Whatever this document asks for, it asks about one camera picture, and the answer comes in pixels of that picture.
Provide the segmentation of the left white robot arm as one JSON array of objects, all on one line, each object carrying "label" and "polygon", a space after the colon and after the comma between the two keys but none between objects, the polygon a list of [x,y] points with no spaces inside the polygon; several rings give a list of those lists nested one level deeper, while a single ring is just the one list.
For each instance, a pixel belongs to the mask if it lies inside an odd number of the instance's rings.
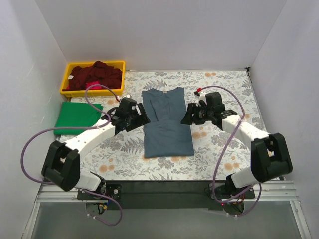
[{"label": "left white robot arm", "polygon": [[102,177],[92,172],[82,172],[81,160],[105,140],[122,131],[132,131],[150,122],[143,104],[124,97],[118,107],[107,111],[93,126],[65,142],[53,142],[48,150],[42,176],[64,191],[73,188],[89,190],[95,199],[105,196]]}]

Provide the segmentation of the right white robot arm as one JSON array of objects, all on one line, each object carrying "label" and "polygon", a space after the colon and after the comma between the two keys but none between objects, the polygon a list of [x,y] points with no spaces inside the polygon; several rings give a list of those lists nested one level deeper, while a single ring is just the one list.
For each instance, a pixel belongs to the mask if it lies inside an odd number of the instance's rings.
[{"label": "right white robot arm", "polygon": [[239,197],[244,187],[264,183],[289,174],[293,165],[285,138],[280,133],[269,134],[241,121],[233,110],[227,110],[219,92],[194,92],[196,103],[189,103],[182,124],[202,125],[207,121],[220,130],[233,133],[250,150],[250,166],[226,178],[225,191],[231,198]]}]

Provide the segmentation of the blue-grey t shirt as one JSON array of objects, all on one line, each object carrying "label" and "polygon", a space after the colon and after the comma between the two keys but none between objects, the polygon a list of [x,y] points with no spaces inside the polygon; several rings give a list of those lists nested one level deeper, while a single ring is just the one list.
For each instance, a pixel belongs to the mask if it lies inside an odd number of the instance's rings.
[{"label": "blue-grey t shirt", "polygon": [[186,113],[184,88],[142,91],[150,123],[144,125],[145,158],[193,156],[190,126],[181,124]]}]

